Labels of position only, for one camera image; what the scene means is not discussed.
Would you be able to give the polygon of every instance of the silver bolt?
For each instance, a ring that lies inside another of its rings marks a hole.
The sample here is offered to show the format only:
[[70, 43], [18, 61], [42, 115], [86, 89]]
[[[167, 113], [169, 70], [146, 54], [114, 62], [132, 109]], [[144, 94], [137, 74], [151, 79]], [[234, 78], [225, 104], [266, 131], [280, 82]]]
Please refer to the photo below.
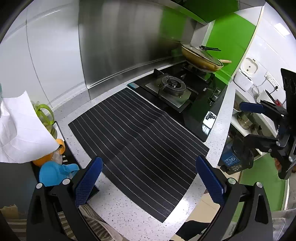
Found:
[[256, 185], [257, 185], [257, 187], [259, 187], [259, 188], [263, 187], [262, 183], [260, 183], [260, 182], [256, 182]]
[[236, 183], [236, 180], [235, 180], [234, 178], [229, 178], [229, 179], [228, 179], [228, 182], [229, 182], [230, 184], [235, 184], [235, 183]]
[[70, 179], [66, 178], [66, 179], [63, 180], [63, 184], [64, 184], [64, 185], [67, 185], [67, 184], [69, 184], [69, 183], [70, 183]]
[[41, 188], [42, 187], [42, 183], [38, 183], [37, 185], [36, 185], [36, 188], [37, 189], [39, 189], [39, 188]]

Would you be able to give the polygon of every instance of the wok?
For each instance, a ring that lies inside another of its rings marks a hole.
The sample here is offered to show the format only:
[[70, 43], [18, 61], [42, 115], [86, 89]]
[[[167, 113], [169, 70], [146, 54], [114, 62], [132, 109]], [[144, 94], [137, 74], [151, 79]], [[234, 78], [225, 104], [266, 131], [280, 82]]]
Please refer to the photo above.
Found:
[[223, 67], [223, 63], [231, 63], [231, 60], [217, 59], [211, 56], [207, 50], [221, 51], [218, 48], [195, 47], [191, 44], [182, 44], [182, 54], [187, 62], [204, 72], [213, 73], [220, 70]]

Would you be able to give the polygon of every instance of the wall socket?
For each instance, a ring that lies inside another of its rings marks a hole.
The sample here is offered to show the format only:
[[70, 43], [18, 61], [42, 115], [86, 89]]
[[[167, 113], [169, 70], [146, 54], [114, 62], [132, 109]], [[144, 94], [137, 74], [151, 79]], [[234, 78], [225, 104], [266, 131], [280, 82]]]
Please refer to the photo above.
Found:
[[276, 79], [267, 71], [266, 74], [264, 75], [265, 78], [268, 77], [268, 81], [273, 85], [273, 87], [280, 87], [279, 83], [276, 81]]

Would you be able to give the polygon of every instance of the paper towel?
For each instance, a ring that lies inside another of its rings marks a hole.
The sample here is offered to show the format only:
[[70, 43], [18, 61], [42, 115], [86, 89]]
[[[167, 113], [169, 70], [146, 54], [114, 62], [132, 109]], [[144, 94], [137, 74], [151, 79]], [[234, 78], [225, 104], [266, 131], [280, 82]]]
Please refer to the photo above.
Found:
[[37, 117], [26, 91], [16, 98], [3, 98], [0, 109], [0, 162], [25, 163], [59, 147]]

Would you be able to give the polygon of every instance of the black glass cooktop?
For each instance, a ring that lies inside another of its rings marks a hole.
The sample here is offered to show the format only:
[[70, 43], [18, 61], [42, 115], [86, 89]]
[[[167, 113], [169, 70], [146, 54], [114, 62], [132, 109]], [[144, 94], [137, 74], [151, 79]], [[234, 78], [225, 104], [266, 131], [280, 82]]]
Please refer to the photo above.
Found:
[[210, 134], [227, 89], [213, 73], [202, 72], [187, 62], [155, 69], [128, 87], [202, 141]]

